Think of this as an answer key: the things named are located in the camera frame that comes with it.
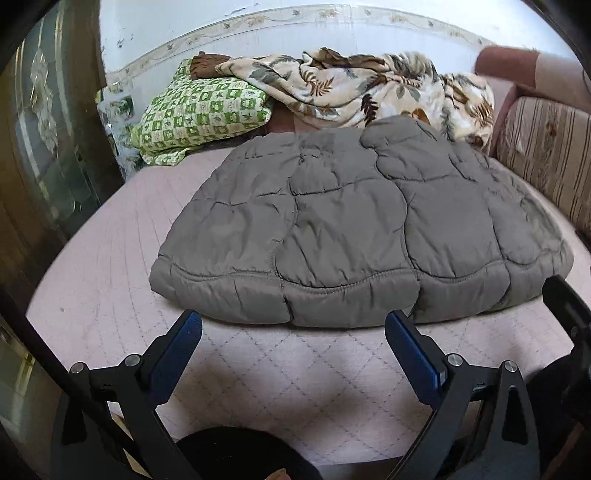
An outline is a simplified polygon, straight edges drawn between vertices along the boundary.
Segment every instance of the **decorative wall trim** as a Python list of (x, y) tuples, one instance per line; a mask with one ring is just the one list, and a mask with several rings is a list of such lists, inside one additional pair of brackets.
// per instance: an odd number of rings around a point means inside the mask
[(106, 74), (109, 84), (120, 82), (127, 77), (135, 77), (150, 68), (180, 55), (188, 50), (205, 46), (214, 40), (238, 35), (247, 31), (280, 25), (296, 25), (311, 23), (371, 24), (408, 28), (415, 31), (428, 31), (442, 37), (454, 37), (458, 41), (471, 46), (484, 47), (494, 43), (484, 37), (468, 32), (434, 18), (422, 17), (400, 10), (360, 5), (306, 5), (303, 7), (285, 7), (264, 10), (240, 17), (222, 20), (214, 24), (198, 28), (181, 37), (177, 37), (153, 49), (140, 58), (132, 61), (117, 72)]

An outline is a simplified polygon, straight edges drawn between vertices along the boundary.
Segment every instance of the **floral blanket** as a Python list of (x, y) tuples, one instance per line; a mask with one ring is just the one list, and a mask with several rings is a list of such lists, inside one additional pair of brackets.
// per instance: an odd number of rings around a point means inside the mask
[(319, 128), (363, 128), (378, 118), (409, 115), (452, 141), (482, 147), (491, 135), (494, 97), (482, 77), (440, 75), (418, 52), (342, 57), (323, 47), (302, 58), (239, 57), (215, 69), (267, 92)]

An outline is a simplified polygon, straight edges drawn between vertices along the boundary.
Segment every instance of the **black clamp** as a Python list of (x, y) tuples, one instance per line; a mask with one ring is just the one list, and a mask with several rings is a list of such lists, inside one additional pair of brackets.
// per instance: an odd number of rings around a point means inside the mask
[[(392, 480), (537, 480), (538, 438), (517, 365), (476, 367), (445, 355), (403, 312), (386, 318), (386, 339), (418, 399), (433, 409)], [(457, 435), (468, 404), (481, 401), (470, 436)]]

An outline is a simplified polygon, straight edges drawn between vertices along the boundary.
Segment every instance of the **quilted stitching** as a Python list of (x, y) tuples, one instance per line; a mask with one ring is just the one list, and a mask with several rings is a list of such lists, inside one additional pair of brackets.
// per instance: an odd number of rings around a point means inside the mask
[(494, 161), (399, 116), (235, 149), (174, 222), (151, 285), (230, 322), (362, 327), (408, 307), (432, 322), (512, 306), (571, 265)]

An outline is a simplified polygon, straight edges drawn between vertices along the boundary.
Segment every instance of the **pink mattress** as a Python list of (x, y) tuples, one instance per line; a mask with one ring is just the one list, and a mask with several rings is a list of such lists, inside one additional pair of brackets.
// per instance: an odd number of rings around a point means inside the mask
[[(66, 245), (28, 310), (66, 367), (116, 365), (172, 326), (181, 309), (150, 290), (148, 273), (172, 221), (228, 152), (195, 153), (176, 167), (140, 171)], [(568, 221), (542, 201), (575, 255), (567, 280), (591, 304), (591, 255)], [(571, 349), (541, 299), (420, 329), (445, 352), (487, 366), (512, 359), (524, 376)], [(402, 455), (429, 409), (416, 400), (383, 328), (307, 330), (204, 319), (201, 342), (158, 413), (177, 439), (216, 425), (251, 427), (324, 465)]]

